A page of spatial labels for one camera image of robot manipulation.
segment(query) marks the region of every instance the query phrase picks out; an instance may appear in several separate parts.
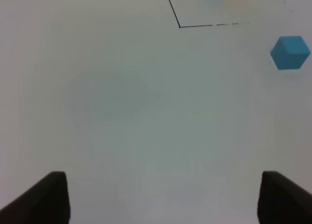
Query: cube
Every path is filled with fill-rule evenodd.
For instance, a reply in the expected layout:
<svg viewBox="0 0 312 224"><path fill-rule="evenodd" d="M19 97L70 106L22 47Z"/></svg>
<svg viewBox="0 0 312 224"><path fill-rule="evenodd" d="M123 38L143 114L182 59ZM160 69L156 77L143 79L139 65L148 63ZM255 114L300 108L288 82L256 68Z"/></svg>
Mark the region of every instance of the cube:
<svg viewBox="0 0 312 224"><path fill-rule="evenodd" d="M271 51L278 69L299 69L310 55L301 36L282 36Z"/></svg>

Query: white surface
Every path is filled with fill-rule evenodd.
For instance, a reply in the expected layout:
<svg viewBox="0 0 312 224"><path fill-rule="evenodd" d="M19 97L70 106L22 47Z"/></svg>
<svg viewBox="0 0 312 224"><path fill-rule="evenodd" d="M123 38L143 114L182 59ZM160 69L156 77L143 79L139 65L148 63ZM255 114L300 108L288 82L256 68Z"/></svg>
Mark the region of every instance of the white surface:
<svg viewBox="0 0 312 224"><path fill-rule="evenodd" d="M181 26L288 20L283 0L171 0Z"/></svg>
<svg viewBox="0 0 312 224"><path fill-rule="evenodd" d="M0 0L0 204L52 170L73 224L255 224L263 170L312 191L311 58L290 20L178 29L168 0Z"/></svg>

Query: white floor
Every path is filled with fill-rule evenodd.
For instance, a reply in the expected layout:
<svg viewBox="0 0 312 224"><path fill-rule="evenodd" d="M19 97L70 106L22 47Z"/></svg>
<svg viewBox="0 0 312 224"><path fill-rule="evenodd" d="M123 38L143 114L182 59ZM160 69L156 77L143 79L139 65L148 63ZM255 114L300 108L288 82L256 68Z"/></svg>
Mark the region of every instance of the white floor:
<svg viewBox="0 0 312 224"><path fill-rule="evenodd" d="M285 1L178 28L168 0L0 0L0 205L52 170L72 224L256 224L263 170L312 191L312 59L270 56L312 48L311 4Z"/></svg>

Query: blue cube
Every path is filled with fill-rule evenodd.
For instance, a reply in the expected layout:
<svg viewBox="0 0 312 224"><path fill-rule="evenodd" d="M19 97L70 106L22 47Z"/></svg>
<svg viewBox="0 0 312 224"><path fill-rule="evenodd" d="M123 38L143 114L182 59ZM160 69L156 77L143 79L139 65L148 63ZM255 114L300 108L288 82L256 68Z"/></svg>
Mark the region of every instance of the blue cube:
<svg viewBox="0 0 312 224"><path fill-rule="evenodd" d="M301 36L282 36L271 51L278 69L299 69L310 55Z"/></svg>

